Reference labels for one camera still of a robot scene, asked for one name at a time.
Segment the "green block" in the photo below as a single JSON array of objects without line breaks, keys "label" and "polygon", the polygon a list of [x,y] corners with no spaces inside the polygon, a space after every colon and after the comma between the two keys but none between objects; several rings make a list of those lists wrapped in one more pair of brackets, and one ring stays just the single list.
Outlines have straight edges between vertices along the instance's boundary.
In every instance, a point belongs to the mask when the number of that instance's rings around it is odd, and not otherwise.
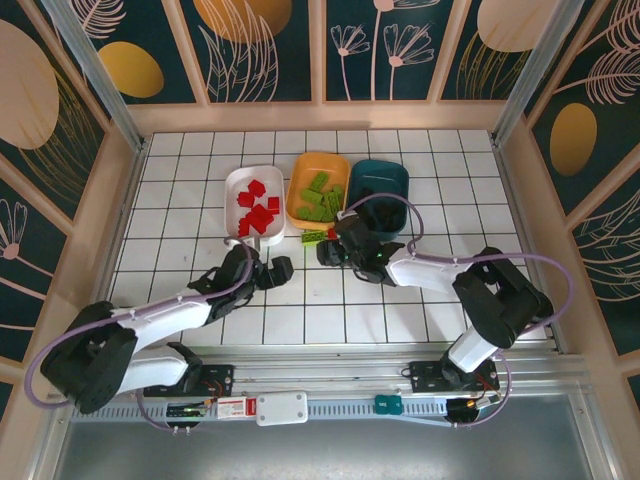
[{"label": "green block", "polygon": [[319,205],[320,202],[322,202],[322,194],[309,190],[308,188],[302,189],[300,196],[305,202],[313,203],[315,205]]},{"label": "green block", "polygon": [[322,217],[324,216],[324,212],[326,211],[327,209],[322,205],[316,205],[316,207],[313,209],[313,212],[311,212],[311,215],[309,215],[308,220],[312,222],[320,222],[322,221]]},{"label": "green block", "polygon": [[333,222],[333,214],[331,213],[331,210],[327,209],[327,211],[324,212],[324,215],[322,216],[322,223],[331,222]]},{"label": "green block", "polygon": [[302,240],[302,245],[305,247],[312,247],[313,245],[323,241],[327,238],[326,232],[304,232],[300,235],[300,239]]},{"label": "green block", "polygon": [[300,207],[297,212],[298,218],[300,220],[307,220],[309,218],[309,215],[311,215],[311,210],[309,210],[309,207]]},{"label": "green block", "polygon": [[326,172],[318,172],[309,186],[309,190],[314,192],[322,192],[322,189],[329,181],[329,174]]},{"label": "green block", "polygon": [[335,192],[329,192],[324,194],[324,198],[329,203],[329,210],[331,214],[335,215],[340,211],[340,195]]}]

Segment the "orange tray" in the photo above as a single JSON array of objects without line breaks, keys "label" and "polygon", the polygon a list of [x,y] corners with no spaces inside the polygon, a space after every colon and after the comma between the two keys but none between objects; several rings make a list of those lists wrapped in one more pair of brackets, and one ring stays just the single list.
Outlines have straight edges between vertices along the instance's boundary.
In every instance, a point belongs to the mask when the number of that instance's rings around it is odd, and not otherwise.
[{"label": "orange tray", "polygon": [[310,222],[297,218],[297,210],[300,207],[309,207],[311,204],[305,202],[300,197],[300,192],[309,188],[311,182],[319,172],[329,174],[327,186],[340,185],[344,191],[344,202],[342,208],[347,204],[347,187],[349,186],[349,175],[351,165],[349,161],[340,155],[331,153],[308,152],[303,153],[296,160],[287,191],[287,217],[294,227],[305,230],[329,230],[333,227],[331,223]]}]

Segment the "red block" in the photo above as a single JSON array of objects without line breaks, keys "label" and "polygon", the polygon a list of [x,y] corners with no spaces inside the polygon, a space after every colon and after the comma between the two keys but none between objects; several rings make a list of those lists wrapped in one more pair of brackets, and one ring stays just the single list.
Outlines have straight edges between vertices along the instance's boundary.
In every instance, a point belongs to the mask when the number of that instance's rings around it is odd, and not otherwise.
[{"label": "red block", "polygon": [[280,197],[269,197],[267,199],[267,210],[274,215],[280,213]]},{"label": "red block", "polygon": [[258,180],[251,180],[251,183],[249,184],[249,191],[253,196],[260,198],[265,194],[267,189],[264,187],[262,182],[259,182]]},{"label": "red block", "polygon": [[254,201],[255,197],[249,192],[240,192],[238,194],[238,205],[240,205],[241,207],[251,208],[253,207]]}]

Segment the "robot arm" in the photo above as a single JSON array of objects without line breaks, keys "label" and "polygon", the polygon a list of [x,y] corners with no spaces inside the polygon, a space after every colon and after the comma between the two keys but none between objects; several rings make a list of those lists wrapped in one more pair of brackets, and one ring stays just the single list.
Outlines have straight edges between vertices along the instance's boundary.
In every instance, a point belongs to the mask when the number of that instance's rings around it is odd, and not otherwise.
[{"label": "robot arm", "polygon": [[[106,301],[85,307],[67,331],[115,315],[131,315],[69,338],[47,355],[40,371],[83,414],[98,410],[119,393],[143,387],[178,386],[189,392],[198,382],[202,361],[178,342],[150,347],[175,333],[215,322],[250,301],[256,290],[291,279],[288,257],[274,258],[273,268],[268,269],[256,250],[250,252],[249,260],[242,246],[236,245],[220,267],[189,283],[176,301],[165,299],[135,309],[117,308]],[[251,262],[251,274],[236,290],[202,298],[237,284],[247,262]]]},{"label": "robot arm", "polygon": [[[317,246],[321,264],[349,266],[366,282],[428,288],[460,298],[472,326],[441,360],[441,374],[453,387],[471,383],[496,350],[510,348],[527,325],[553,313],[549,299],[509,260],[470,265],[424,260],[402,243],[381,244],[355,212],[339,215],[334,230],[338,240]],[[487,247],[478,256],[499,253]]]}]

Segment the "white grid floor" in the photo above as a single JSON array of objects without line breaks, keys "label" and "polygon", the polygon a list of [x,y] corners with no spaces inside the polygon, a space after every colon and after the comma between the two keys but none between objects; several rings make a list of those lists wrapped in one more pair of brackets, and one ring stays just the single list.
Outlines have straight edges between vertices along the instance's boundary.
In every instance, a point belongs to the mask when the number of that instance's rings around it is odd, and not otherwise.
[{"label": "white grid floor", "polygon": [[[226,254],[227,175],[249,165],[275,165],[288,184],[305,151],[340,153],[352,163],[364,158],[402,163],[411,176],[409,199],[425,222],[422,251],[473,255],[487,244],[520,251],[484,131],[164,133],[153,137],[111,300],[120,306],[158,300],[220,265]],[[397,241],[406,243],[414,228],[412,216]],[[187,346],[451,342],[467,328],[457,297],[371,285],[351,270],[324,268],[315,248],[305,251],[300,231],[291,225],[280,244],[261,252],[263,261],[280,255],[291,257],[295,269],[287,285],[258,292],[247,307],[176,339]],[[526,274],[526,267],[519,268]],[[545,338],[539,331],[528,339]]]}]

